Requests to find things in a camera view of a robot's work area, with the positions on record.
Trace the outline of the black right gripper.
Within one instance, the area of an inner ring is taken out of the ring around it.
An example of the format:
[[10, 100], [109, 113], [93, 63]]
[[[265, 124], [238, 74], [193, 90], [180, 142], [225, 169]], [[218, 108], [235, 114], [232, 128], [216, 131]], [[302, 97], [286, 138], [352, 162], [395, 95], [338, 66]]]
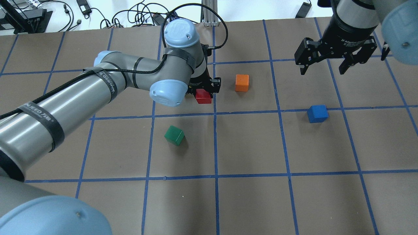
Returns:
[[339, 66], [340, 75], [358, 63], [366, 63], [377, 48], [372, 36], [375, 28], [356, 28], [333, 15], [319, 41], [304, 38], [298, 46], [294, 58], [300, 74], [305, 75], [309, 66], [324, 58], [344, 58]]

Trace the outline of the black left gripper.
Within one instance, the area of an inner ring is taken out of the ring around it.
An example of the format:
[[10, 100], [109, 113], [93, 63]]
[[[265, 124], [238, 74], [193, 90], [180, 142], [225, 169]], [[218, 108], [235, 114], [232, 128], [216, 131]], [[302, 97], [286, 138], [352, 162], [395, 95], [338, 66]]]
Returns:
[[213, 95], [220, 91], [221, 78], [215, 77], [212, 79], [208, 72], [207, 63], [208, 57], [212, 55], [212, 48], [207, 44], [202, 44], [201, 47], [203, 50], [203, 60], [190, 78], [187, 94], [195, 95], [197, 89], [203, 89], [209, 92], [210, 95]]

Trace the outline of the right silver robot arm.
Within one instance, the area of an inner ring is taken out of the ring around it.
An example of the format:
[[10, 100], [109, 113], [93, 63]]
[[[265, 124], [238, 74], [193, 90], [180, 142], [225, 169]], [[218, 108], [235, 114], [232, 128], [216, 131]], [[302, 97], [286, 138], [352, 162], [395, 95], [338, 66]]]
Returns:
[[372, 36], [381, 25], [385, 45], [381, 60], [391, 53], [396, 60], [417, 65], [416, 0], [319, 0], [319, 7], [331, 8], [333, 15], [319, 41], [304, 38], [294, 57], [304, 75], [309, 66], [330, 58], [343, 58], [339, 73], [366, 63], [377, 49]]

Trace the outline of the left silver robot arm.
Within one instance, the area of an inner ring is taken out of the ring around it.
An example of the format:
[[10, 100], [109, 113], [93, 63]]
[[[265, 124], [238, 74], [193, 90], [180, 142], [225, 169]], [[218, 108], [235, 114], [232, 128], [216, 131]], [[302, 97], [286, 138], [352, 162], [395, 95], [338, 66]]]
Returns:
[[99, 210], [30, 186], [25, 174], [128, 87], [148, 91], [168, 107], [179, 106], [198, 89], [210, 96], [219, 92], [220, 78], [209, 76], [207, 58], [221, 45], [201, 44], [195, 25], [183, 18], [164, 23], [161, 34], [161, 60], [102, 51], [76, 78], [1, 116], [2, 235], [112, 234]]

